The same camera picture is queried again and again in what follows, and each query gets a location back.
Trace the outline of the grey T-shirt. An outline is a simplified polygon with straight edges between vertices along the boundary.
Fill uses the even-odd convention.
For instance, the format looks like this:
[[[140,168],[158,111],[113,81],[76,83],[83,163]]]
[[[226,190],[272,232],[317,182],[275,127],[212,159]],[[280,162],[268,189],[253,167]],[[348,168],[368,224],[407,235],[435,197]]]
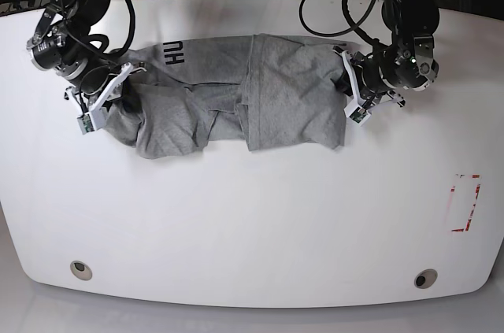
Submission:
[[[109,108],[106,131],[140,157],[185,156],[217,140],[251,151],[313,142],[343,145],[346,97],[333,83],[338,42],[303,36],[246,35],[159,43],[125,60],[146,72],[128,77],[139,111]]]

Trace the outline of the red tape rectangle marking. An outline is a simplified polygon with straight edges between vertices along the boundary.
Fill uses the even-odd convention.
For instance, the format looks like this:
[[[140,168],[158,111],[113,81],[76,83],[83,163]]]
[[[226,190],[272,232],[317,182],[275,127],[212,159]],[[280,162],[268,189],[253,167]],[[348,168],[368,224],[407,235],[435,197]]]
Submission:
[[[479,197],[479,174],[456,174],[450,189],[446,223],[450,232],[468,231]]]

